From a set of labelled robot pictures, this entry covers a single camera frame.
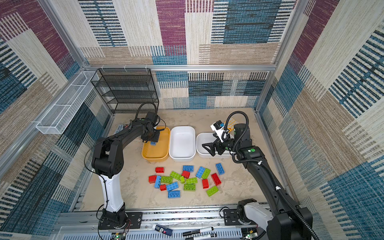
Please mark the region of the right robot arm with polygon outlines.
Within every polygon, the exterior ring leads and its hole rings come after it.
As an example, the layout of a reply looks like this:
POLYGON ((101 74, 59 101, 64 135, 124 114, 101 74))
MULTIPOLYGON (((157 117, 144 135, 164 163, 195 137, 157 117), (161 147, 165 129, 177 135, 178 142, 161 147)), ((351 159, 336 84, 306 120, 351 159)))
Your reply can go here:
POLYGON ((236 124, 231 136, 220 139, 214 133, 215 141, 202 147, 212 156, 228 151, 233 162, 242 164, 261 188, 270 210, 261 208, 254 200, 240 201, 238 216, 241 224, 254 222, 264 231, 269 240, 311 240, 313 239, 313 215, 308 208, 299 204, 283 188, 259 147, 252 144, 247 124, 236 124))

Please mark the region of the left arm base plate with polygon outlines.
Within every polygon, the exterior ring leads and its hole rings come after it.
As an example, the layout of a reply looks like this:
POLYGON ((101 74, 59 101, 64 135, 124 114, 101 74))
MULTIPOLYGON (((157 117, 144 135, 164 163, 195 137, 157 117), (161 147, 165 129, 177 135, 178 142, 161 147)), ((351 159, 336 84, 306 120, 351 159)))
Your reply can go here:
POLYGON ((128 230, 141 227, 142 212, 108 212, 103 210, 99 230, 128 230))

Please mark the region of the red lego brick tall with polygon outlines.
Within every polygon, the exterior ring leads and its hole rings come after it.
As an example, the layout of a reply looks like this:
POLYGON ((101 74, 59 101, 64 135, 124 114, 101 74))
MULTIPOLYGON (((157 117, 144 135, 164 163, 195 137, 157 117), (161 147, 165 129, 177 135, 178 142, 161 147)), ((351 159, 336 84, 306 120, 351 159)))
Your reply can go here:
POLYGON ((165 168, 164 168, 164 167, 156 167, 156 168, 155 168, 155 171, 156 171, 156 173, 160 173, 160 174, 162 174, 162 173, 165 172, 165 168))

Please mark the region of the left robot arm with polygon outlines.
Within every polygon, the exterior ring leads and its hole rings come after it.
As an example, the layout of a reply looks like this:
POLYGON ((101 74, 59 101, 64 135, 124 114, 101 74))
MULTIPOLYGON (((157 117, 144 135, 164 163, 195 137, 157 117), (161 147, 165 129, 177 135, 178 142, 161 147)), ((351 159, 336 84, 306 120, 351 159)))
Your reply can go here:
POLYGON ((156 126, 159 122, 159 117, 153 120, 136 118, 120 132, 97 140, 92 168, 102 184, 105 211, 117 213, 125 208, 120 186, 120 172, 124 166, 124 148, 138 137, 143 142, 158 141, 160 130, 157 130, 156 126))

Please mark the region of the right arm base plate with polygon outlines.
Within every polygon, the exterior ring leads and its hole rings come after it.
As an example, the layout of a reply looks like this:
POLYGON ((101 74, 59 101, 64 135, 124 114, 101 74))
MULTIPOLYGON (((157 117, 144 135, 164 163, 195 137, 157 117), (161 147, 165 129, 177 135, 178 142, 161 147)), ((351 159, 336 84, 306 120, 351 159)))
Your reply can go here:
POLYGON ((225 226, 249 225, 251 221, 246 217, 243 211, 235 209, 222 210, 225 226))

